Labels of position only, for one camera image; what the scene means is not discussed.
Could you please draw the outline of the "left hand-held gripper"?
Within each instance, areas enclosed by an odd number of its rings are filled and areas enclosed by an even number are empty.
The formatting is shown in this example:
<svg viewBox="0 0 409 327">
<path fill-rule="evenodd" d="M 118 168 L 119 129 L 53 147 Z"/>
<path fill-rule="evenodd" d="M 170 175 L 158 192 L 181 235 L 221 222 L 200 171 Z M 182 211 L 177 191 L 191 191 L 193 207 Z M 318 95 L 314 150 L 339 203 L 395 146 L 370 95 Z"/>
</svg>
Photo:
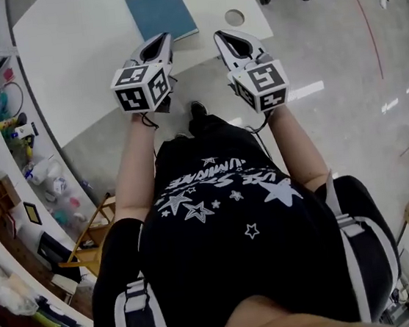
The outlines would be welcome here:
<svg viewBox="0 0 409 327">
<path fill-rule="evenodd" d="M 170 75 L 173 41 L 168 32 L 155 35 L 131 55 L 135 62 L 147 60 L 148 63 L 116 70 L 110 90 L 122 112 L 170 112 L 170 94 L 176 82 Z"/>
</svg>

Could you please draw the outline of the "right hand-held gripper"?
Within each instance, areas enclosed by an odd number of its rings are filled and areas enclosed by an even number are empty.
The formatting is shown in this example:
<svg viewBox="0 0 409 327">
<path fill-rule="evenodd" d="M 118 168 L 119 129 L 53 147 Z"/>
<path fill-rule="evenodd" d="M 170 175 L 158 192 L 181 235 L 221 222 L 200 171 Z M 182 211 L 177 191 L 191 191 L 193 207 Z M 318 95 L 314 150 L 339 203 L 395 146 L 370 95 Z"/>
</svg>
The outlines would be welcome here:
<svg viewBox="0 0 409 327">
<path fill-rule="evenodd" d="M 264 52 L 239 67 L 241 59 L 251 58 L 262 49 L 260 40 L 233 29 L 216 31 L 213 37 L 237 96 L 256 113 L 273 111 L 286 103 L 289 80 L 279 60 Z"/>
</svg>

